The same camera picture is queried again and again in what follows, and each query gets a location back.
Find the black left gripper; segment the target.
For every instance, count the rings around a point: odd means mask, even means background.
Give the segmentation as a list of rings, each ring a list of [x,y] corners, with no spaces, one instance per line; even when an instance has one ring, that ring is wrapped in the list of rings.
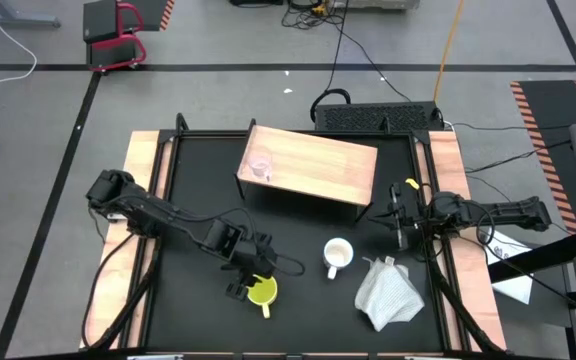
[[[244,238],[236,246],[230,261],[221,266],[224,271],[237,271],[238,278],[228,284],[226,296],[243,301],[249,286],[267,284],[275,270],[277,253],[271,246],[272,236],[256,233],[254,239]]]

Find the white crumpled cloth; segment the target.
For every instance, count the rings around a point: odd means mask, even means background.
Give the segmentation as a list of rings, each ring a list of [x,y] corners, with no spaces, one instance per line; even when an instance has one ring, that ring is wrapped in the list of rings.
[[[410,281],[408,268],[390,256],[364,260],[369,262],[369,271],[355,296],[355,308],[368,317],[377,332],[390,323],[410,322],[425,302]]]

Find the yellow mug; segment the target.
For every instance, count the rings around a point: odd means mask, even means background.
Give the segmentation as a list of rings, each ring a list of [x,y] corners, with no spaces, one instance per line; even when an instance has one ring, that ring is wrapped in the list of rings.
[[[269,277],[270,282],[267,284],[257,285],[250,287],[247,294],[247,299],[261,308],[263,317],[269,319],[271,317],[270,306],[274,303],[278,295],[278,283],[274,277]]]

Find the clear glass cup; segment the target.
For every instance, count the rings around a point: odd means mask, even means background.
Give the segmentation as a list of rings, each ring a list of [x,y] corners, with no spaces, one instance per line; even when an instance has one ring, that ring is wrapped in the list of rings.
[[[247,161],[252,175],[269,182],[272,177],[272,157],[267,154],[253,154]]]

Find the black aluminium table frame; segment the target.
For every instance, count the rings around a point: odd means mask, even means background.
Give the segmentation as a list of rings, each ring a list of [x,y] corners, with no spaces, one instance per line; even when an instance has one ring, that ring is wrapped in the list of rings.
[[[238,224],[254,222],[272,236],[279,254],[278,296],[265,319],[249,301],[226,296],[234,273],[176,231],[160,241],[157,268],[146,307],[141,344],[152,352],[177,353],[438,353],[449,349],[443,301],[419,250],[400,252],[395,235],[369,217],[387,208],[390,184],[419,172],[413,138],[407,134],[350,133],[351,143],[378,149],[373,204],[358,208],[333,200],[258,185],[243,185],[235,172],[248,133],[190,130],[173,139],[165,197],[206,216],[228,211]],[[334,280],[323,261],[326,242],[343,238],[354,249],[352,262]],[[425,306],[410,321],[374,330],[354,305],[369,269],[364,258],[387,255],[408,268]]]

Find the wooden shelf with black legs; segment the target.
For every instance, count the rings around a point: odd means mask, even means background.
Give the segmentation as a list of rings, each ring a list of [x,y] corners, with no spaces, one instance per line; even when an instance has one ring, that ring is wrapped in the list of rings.
[[[272,157],[269,182],[252,175],[253,154]],[[359,221],[372,206],[377,156],[375,147],[253,124],[235,179],[240,194],[247,183],[355,205]]]

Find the grey metal stand foot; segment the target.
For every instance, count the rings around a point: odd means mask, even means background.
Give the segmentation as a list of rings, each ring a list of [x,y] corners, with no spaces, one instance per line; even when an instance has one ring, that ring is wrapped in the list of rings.
[[[61,21],[56,16],[22,13],[9,4],[8,0],[0,0],[0,25],[61,27]]]

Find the red tube frame cart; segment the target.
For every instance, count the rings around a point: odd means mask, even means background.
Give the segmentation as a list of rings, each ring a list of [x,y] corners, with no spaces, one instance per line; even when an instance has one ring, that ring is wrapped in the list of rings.
[[[86,64],[93,72],[136,68],[147,58],[137,36],[144,30],[138,8],[129,2],[95,0],[83,5],[83,41]]]

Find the black orange striped mat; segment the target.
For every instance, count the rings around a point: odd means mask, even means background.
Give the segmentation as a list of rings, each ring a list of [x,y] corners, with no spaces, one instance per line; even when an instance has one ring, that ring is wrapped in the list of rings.
[[[564,227],[576,233],[576,160],[569,132],[576,124],[576,80],[513,81],[510,89]]]
[[[130,0],[139,11],[145,31],[165,31],[169,26],[175,0]]]

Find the wooden table side board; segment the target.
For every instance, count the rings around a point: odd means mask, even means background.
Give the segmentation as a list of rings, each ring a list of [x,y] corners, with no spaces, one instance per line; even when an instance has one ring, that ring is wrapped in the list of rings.
[[[172,142],[159,131],[132,133],[123,169],[136,183],[162,198],[172,152]],[[127,223],[117,220],[105,233],[102,261],[105,266],[93,282],[94,295],[83,329],[90,344],[99,340],[147,272],[155,241],[130,235]]]
[[[449,131],[431,131],[429,143],[419,142],[416,151],[424,196],[431,195],[429,185],[450,191],[465,199],[471,197],[457,137]],[[492,342],[506,347],[501,321],[489,278],[485,251],[474,243],[476,231],[463,230],[451,241],[449,251],[459,286],[461,301]]]

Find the white paper sheet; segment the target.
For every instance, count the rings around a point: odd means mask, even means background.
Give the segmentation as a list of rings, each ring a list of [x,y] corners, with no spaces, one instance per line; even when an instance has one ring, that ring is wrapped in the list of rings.
[[[529,251],[530,248],[499,231],[495,231],[493,239],[485,248],[487,264],[492,265],[499,262],[500,258],[509,257]],[[507,297],[517,300],[523,304],[530,303],[533,280],[529,276],[493,283],[493,290]]]

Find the red white patterned mug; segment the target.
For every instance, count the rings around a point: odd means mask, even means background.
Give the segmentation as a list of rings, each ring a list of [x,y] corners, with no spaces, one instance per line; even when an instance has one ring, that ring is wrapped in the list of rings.
[[[327,278],[334,280],[337,273],[353,260],[354,249],[349,241],[333,238],[326,242],[323,249],[323,261],[327,268]]]

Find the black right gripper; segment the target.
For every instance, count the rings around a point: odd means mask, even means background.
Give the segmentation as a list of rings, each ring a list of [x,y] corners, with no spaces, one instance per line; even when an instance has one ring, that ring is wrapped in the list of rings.
[[[423,185],[414,190],[408,184],[395,182],[389,187],[390,211],[373,214],[369,221],[381,225],[395,225],[399,251],[424,251],[433,243],[427,216]],[[393,217],[395,221],[385,218]]]

